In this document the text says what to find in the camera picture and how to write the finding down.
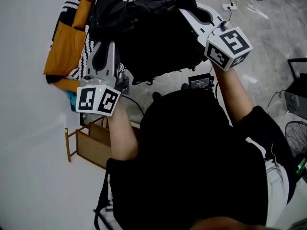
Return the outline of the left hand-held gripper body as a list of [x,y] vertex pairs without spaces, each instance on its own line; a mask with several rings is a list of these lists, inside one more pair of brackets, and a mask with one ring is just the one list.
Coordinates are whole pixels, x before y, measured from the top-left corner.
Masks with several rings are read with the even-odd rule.
[[112,41],[98,42],[89,56],[87,73],[77,88],[76,111],[112,116],[119,97],[129,93],[129,78]]

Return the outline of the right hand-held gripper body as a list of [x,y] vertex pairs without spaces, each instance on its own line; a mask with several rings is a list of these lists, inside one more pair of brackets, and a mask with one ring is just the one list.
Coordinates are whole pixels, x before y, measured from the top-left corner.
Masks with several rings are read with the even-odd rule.
[[180,12],[205,48],[204,56],[223,71],[242,63],[253,49],[242,30],[223,20],[213,8],[197,3],[196,10]]

